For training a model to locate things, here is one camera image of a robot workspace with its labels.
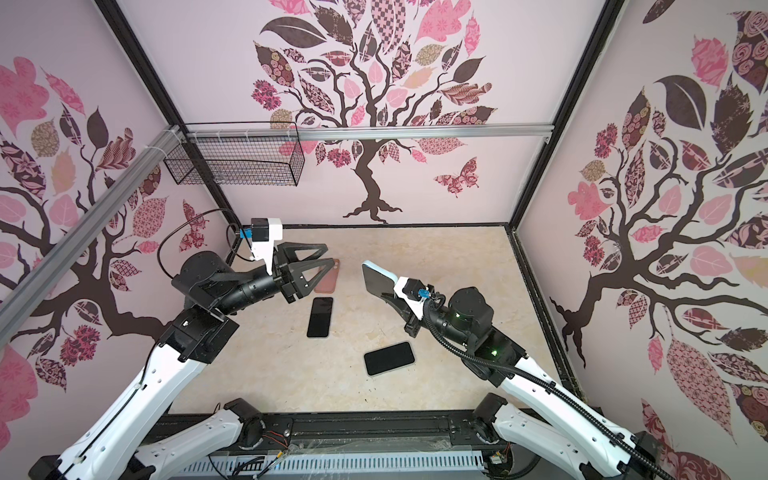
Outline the pink silicone phone case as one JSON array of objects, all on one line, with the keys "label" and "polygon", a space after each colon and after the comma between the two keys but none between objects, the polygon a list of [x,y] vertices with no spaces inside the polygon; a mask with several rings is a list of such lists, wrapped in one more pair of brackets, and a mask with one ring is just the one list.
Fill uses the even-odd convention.
[{"label": "pink silicone phone case", "polygon": [[335,259],[331,270],[323,276],[321,281],[314,288],[317,294],[333,294],[336,289],[337,280],[340,272],[340,260]]}]

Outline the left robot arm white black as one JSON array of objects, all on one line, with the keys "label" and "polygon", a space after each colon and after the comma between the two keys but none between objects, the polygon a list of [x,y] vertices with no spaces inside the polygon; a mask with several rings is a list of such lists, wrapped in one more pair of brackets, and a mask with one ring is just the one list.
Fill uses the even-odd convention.
[{"label": "left robot arm white black", "polygon": [[181,391],[220,354],[238,329],[233,315],[276,295],[308,296],[334,267],[323,243],[283,242],[270,265],[234,271],[203,251],[188,258],[173,287],[190,305],[170,322],[142,370],[101,418],[58,456],[43,456],[31,479],[168,479],[217,450],[250,450],[264,437],[262,413],[242,398],[163,440],[143,441]]}]

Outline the light blue phone case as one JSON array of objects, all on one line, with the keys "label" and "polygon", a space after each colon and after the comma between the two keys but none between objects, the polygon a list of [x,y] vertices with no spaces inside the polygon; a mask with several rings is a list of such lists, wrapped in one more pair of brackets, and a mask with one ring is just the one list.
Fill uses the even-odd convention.
[{"label": "light blue phone case", "polygon": [[368,293],[377,298],[395,297],[397,275],[369,260],[363,262],[362,273]]}]

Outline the black smartphone from pink case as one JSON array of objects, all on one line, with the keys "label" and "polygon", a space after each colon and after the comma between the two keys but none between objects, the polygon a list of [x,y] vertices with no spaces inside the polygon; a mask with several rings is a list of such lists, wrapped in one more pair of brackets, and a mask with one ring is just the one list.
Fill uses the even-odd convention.
[{"label": "black smartphone from pink case", "polygon": [[333,305],[332,297],[317,297],[313,300],[306,332],[308,338],[328,337]]}]

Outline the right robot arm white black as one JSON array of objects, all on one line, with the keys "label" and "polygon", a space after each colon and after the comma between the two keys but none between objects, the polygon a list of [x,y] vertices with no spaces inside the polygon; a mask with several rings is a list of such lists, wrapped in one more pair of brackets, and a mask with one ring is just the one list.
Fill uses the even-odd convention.
[{"label": "right robot arm white black", "polygon": [[486,380],[535,411],[510,403],[482,418],[495,438],[518,444],[574,479],[667,479],[657,442],[633,434],[586,405],[548,375],[524,348],[495,328],[494,311],[475,287],[451,297],[416,279],[401,279],[395,296],[419,327]]}]

